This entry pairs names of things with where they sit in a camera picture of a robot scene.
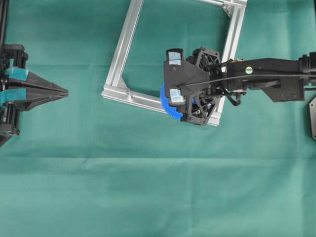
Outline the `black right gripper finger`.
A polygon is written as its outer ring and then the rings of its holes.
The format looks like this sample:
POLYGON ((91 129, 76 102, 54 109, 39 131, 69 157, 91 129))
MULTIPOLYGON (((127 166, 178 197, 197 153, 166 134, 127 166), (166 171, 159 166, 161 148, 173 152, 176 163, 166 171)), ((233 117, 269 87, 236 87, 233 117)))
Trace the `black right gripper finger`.
POLYGON ((166 51, 166 61, 169 63, 169 65, 181 65, 183 61, 183 49, 168 49, 166 51))
POLYGON ((181 94, 181 90, 172 88, 169 90, 169 105, 170 106, 181 106, 185 104, 185 99, 181 94))

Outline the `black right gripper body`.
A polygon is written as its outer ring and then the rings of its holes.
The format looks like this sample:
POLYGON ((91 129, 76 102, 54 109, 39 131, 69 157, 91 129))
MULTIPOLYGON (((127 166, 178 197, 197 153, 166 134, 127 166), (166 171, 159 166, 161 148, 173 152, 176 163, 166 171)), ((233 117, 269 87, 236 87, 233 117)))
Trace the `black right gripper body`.
POLYGON ((181 107, 181 121, 195 125, 206 125, 215 112, 219 99, 210 85, 210 80, 220 70, 212 66, 220 63, 219 52, 198 48, 183 64, 183 80, 180 83, 185 105, 181 107))

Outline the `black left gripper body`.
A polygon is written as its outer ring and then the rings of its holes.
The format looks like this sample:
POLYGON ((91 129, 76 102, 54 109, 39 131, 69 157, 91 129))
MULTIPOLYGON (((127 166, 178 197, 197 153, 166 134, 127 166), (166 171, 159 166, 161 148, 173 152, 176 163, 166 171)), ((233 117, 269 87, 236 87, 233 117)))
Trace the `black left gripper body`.
POLYGON ((0 144, 19 135, 20 110, 14 102, 26 99, 26 90, 9 84, 10 79, 25 81, 28 55, 22 45, 3 44, 0 47, 0 144))

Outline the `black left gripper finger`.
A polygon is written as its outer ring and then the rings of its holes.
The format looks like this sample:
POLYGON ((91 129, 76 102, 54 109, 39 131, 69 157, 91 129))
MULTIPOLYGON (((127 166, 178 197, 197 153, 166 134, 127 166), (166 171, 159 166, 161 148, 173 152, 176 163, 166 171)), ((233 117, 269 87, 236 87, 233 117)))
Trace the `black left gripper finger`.
POLYGON ((50 94, 27 93, 26 91, 2 91, 0 93, 0 106, 13 104, 21 111, 68 97, 69 93, 51 91, 50 94))
POLYGON ((4 77, 7 78, 8 87, 28 87, 69 93, 67 89, 49 82, 27 69, 10 67, 4 70, 4 77))

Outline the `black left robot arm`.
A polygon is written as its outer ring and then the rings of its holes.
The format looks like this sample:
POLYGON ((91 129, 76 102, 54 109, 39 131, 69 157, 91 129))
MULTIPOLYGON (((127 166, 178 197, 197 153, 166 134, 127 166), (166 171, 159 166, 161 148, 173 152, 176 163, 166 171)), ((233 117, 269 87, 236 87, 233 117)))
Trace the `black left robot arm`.
POLYGON ((5 44, 9 1, 0 2, 0 144, 18 136, 20 114, 69 96, 69 91, 26 69, 28 54, 21 44, 5 44))

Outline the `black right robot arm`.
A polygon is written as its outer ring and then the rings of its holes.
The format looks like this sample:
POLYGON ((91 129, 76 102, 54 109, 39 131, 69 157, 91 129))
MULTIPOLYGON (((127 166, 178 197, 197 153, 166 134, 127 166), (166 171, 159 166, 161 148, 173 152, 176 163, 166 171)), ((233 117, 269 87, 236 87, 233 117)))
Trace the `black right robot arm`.
POLYGON ((164 110, 178 121, 206 125, 221 98, 238 106, 248 90, 261 90, 273 102, 303 101, 316 88, 316 55, 222 62, 219 52, 204 47, 188 58, 173 48, 166 51, 163 73, 164 110))

